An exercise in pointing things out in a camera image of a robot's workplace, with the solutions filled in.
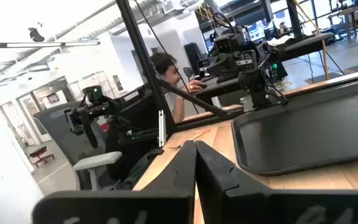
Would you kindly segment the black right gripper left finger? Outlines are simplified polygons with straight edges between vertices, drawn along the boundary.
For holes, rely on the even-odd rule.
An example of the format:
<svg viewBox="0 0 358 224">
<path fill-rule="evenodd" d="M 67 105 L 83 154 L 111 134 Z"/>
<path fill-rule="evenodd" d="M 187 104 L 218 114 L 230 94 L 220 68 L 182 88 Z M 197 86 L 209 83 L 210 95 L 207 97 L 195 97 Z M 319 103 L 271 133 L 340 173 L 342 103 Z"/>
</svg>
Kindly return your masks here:
<svg viewBox="0 0 358 224">
<path fill-rule="evenodd" d="M 192 223 L 197 149 L 187 141 L 142 190 L 52 193 L 33 209 L 34 223 Z"/>
</svg>

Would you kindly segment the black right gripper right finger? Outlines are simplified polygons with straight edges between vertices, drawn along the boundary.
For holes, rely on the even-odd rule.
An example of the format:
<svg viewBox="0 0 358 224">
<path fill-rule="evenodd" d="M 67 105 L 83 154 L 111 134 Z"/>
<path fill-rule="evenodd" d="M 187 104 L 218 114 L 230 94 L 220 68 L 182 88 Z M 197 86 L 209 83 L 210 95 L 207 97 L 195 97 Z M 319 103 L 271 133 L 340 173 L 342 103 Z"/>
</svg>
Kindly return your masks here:
<svg viewBox="0 0 358 224">
<path fill-rule="evenodd" d="M 206 223 L 358 223 L 358 190 L 271 189 L 205 142 L 196 148 Z"/>
</svg>

